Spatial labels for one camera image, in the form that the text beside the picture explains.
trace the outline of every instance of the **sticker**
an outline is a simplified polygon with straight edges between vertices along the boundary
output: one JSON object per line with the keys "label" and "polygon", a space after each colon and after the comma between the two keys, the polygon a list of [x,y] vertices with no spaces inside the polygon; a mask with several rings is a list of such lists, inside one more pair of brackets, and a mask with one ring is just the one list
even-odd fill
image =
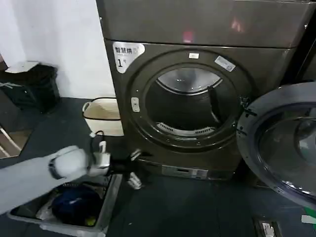
{"label": "sticker", "polygon": [[275,237],[275,231],[272,226],[268,223],[262,223],[263,230],[266,237]]}
{"label": "sticker", "polygon": [[140,108],[139,108],[139,99],[137,97],[132,97],[130,99],[131,105],[132,105],[132,110],[134,112],[140,112]]}
{"label": "sticker", "polygon": [[117,71],[125,73],[129,65],[145,52],[145,46],[142,43],[114,42],[113,52]]}
{"label": "sticker", "polygon": [[189,58],[198,59],[199,53],[189,53]]}
{"label": "sticker", "polygon": [[218,56],[215,59],[215,63],[221,66],[222,68],[225,68],[227,71],[231,72],[236,67],[235,64],[231,63],[227,59],[223,58],[222,56]]}

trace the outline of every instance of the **washing machine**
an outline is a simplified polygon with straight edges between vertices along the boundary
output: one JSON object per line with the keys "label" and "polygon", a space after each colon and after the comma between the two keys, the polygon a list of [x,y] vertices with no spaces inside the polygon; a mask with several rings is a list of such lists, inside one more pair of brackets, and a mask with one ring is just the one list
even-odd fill
{"label": "washing machine", "polygon": [[124,134],[140,162],[165,175],[230,179],[242,159],[236,134],[247,136],[240,116],[256,117],[251,102],[277,89],[315,4],[97,4]]}

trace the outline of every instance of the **machine door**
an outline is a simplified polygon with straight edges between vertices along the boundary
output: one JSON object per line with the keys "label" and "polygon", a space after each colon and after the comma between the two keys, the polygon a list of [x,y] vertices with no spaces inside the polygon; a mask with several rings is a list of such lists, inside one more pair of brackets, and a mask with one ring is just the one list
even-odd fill
{"label": "machine door", "polygon": [[251,103],[238,121],[237,143],[263,182],[316,209],[316,82],[280,87]]}
{"label": "machine door", "polygon": [[233,142],[242,101],[255,88],[233,60],[198,49],[169,52],[132,80],[131,120],[148,140],[178,152]]}

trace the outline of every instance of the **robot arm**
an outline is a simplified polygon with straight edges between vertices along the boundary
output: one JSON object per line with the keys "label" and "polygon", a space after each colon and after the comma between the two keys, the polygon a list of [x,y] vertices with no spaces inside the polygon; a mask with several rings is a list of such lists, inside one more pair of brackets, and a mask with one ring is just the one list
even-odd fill
{"label": "robot arm", "polygon": [[88,159],[83,149],[70,146],[0,169],[0,214],[86,175]]}
{"label": "robot arm", "polygon": [[[46,157],[0,169],[0,215],[84,175],[106,175],[110,169],[110,154],[106,152],[105,141],[99,147],[92,165],[83,149],[70,146]],[[139,155],[140,151],[136,150],[128,160],[134,161]],[[111,172],[126,174],[128,163],[119,163],[120,168],[113,167]],[[126,181],[134,189],[142,187],[134,172],[128,171]]]}

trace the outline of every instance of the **white wall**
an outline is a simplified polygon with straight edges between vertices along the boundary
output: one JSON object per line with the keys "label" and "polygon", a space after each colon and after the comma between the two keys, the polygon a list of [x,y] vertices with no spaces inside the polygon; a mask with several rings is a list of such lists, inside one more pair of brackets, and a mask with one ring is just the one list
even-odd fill
{"label": "white wall", "polygon": [[[94,0],[2,1],[12,7],[14,16],[11,13],[8,19],[15,20],[26,59],[59,68],[61,96],[115,95]],[[1,37],[0,45],[14,48],[10,40],[3,42]]]}
{"label": "white wall", "polygon": [[0,53],[7,66],[26,60],[10,0],[0,0]]}

